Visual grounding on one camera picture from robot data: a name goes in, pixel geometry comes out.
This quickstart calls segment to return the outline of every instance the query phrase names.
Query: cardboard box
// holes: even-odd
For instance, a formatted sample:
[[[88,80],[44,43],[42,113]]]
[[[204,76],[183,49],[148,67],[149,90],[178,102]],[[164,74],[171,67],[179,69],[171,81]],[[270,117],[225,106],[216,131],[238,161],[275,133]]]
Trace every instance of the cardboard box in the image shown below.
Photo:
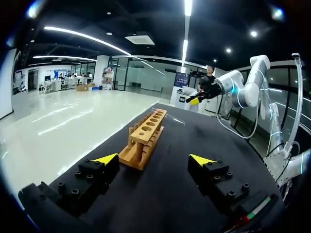
[[[77,85],[76,87],[77,91],[88,91],[88,86],[87,85]]]

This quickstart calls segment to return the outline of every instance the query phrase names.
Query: man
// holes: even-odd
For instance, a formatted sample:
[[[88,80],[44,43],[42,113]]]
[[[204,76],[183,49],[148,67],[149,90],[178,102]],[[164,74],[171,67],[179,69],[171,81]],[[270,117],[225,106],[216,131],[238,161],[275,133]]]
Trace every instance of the man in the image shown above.
[[[204,92],[204,91],[208,91],[209,87],[212,85],[212,83],[214,83],[214,80],[216,79],[213,76],[213,72],[215,71],[215,67],[212,65],[208,65],[207,66],[207,76],[204,76],[202,78],[200,78],[199,80],[199,84],[198,84],[198,91],[194,91],[190,96],[195,96],[198,94],[198,92]],[[205,106],[207,103],[207,99],[202,100],[201,103],[198,104],[198,113],[203,113],[205,110]],[[190,110],[191,108],[191,104],[189,103],[185,103],[185,110]]]
[[[213,76],[213,72],[215,71],[215,67],[208,65],[207,66],[207,76],[204,76],[200,78],[198,90],[199,92],[208,91],[210,85],[214,83],[214,80],[216,79]]]

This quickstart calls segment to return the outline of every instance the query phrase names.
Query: white floor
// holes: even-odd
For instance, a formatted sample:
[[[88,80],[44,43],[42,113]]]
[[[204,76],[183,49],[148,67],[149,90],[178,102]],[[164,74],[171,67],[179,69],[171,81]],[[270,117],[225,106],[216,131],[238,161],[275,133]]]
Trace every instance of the white floor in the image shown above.
[[[157,97],[122,91],[29,93],[31,114],[0,121],[0,162],[14,195],[47,184],[156,102]]]

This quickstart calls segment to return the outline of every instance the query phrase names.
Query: air vent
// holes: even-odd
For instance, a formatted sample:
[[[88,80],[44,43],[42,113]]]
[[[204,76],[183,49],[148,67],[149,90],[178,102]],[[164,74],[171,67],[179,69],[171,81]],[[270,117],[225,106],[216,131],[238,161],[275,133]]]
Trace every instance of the air vent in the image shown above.
[[[125,38],[135,45],[154,45],[154,42],[148,35],[133,35],[126,36]]]

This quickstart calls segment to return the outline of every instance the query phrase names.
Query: black table surface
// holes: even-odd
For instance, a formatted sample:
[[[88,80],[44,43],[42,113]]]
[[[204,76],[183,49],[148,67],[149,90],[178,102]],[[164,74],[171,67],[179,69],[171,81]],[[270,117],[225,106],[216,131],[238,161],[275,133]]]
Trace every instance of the black table surface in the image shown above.
[[[229,132],[216,118],[158,103],[153,107],[167,110],[186,125],[165,117],[163,133],[145,169],[138,171],[120,164],[109,190],[80,217],[82,221],[101,232],[219,232],[227,218],[218,213],[208,197],[201,195],[188,173],[190,153],[221,159],[230,165],[234,176],[249,183],[251,192],[263,189],[280,196],[274,179],[258,155],[244,139]],[[83,160],[120,152],[127,144],[128,128],[150,111],[151,108],[135,118]],[[77,164],[52,186],[62,181],[63,176],[72,176],[78,170]],[[283,208],[279,199],[262,223],[271,223]]]

